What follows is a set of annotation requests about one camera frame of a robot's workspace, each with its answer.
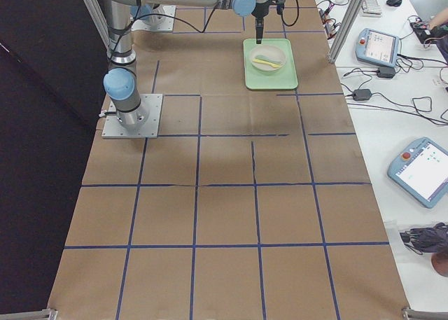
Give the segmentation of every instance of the black computer mouse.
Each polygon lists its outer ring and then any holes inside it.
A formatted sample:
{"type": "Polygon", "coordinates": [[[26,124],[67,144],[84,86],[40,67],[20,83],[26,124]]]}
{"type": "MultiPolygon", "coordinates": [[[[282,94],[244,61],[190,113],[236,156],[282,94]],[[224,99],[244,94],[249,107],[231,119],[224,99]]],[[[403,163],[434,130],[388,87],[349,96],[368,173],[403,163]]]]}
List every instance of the black computer mouse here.
{"type": "Polygon", "coordinates": [[[403,0],[388,0],[386,1],[386,4],[393,7],[399,7],[399,5],[401,5],[402,2],[403,0]]]}

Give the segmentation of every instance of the emergency stop button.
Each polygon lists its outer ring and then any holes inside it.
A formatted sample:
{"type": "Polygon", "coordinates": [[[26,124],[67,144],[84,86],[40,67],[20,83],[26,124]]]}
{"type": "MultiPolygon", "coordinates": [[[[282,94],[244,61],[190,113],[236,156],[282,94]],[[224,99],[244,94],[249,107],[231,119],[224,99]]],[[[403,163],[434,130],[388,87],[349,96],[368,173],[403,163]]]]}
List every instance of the emergency stop button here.
{"type": "Polygon", "coordinates": [[[401,158],[402,158],[403,160],[409,160],[409,159],[411,158],[411,153],[409,153],[409,152],[403,152],[403,153],[401,154],[401,158]]]}

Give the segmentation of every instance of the white keyboard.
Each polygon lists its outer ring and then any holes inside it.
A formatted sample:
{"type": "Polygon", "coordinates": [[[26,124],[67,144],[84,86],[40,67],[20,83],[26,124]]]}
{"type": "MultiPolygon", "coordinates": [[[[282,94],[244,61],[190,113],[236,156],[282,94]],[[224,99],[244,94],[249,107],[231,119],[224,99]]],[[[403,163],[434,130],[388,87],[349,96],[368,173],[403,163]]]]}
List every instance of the white keyboard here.
{"type": "Polygon", "coordinates": [[[362,5],[363,16],[379,18],[382,16],[381,6],[378,4],[378,0],[364,0],[362,5]]]}

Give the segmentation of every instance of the white desk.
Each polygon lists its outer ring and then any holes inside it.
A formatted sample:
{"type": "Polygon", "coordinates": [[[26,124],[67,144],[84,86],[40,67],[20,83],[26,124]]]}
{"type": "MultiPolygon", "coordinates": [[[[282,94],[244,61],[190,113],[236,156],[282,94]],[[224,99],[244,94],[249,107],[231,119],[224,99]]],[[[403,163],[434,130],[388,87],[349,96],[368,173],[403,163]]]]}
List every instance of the white desk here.
{"type": "MultiPolygon", "coordinates": [[[[399,37],[404,37],[412,31],[407,18],[416,13],[409,0],[403,0],[402,6],[398,8],[387,6],[385,1],[378,0],[383,10],[381,18],[359,16],[356,19],[337,58],[339,79],[352,90],[368,78],[362,74],[347,77],[343,75],[353,67],[371,67],[359,62],[354,55],[355,42],[362,29],[377,29],[399,37]]],[[[326,4],[321,4],[321,7],[326,8],[326,4]]],[[[340,22],[346,9],[346,6],[336,6],[330,16],[340,22]]],[[[402,41],[401,53],[443,60],[435,46],[424,49],[415,35],[402,41]]],[[[428,62],[425,66],[421,71],[397,74],[393,80],[374,76],[363,88],[381,92],[395,102],[409,105],[413,97],[430,96],[433,100],[433,112],[430,116],[439,118],[440,114],[448,109],[446,85],[440,80],[440,68],[435,68],[441,64],[428,62]]],[[[442,76],[447,79],[448,69],[443,71],[442,76]]],[[[344,92],[346,95],[350,94],[345,88],[344,92]]],[[[376,95],[366,104],[399,109],[376,95]]],[[[448,127],[437,127],[422,118],[398,112],[372,110],[360,106],[349,106],[349,109],[409,305],[419,311],[448,312],[448,279],[434,271],[430,255],[418,256],[407,250],[398,234],[399,230],[413,226],[434,226],[437,222],[448,221],[448,197],[442,198],[435,208],[426,209],[390,180],[386,173],[392,159],[415,139],[426,136],[448,148],[448,127]]]]}

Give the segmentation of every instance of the white screen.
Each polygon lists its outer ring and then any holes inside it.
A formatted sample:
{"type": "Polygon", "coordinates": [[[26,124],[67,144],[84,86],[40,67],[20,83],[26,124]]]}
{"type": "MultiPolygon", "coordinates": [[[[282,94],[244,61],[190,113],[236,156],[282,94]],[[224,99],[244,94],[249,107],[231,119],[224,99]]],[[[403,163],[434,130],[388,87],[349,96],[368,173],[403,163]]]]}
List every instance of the white screen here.
{"type": "Polygon", "coordinates": [[[392,62],[394,42],[393,36],[370,31],[365,56],[379,61],[392,62]]]}
{"type": "Polygon", "coordinates": [[[396,175],[431,201],[448,181],[448,155],[427,143],[396,175]]]}

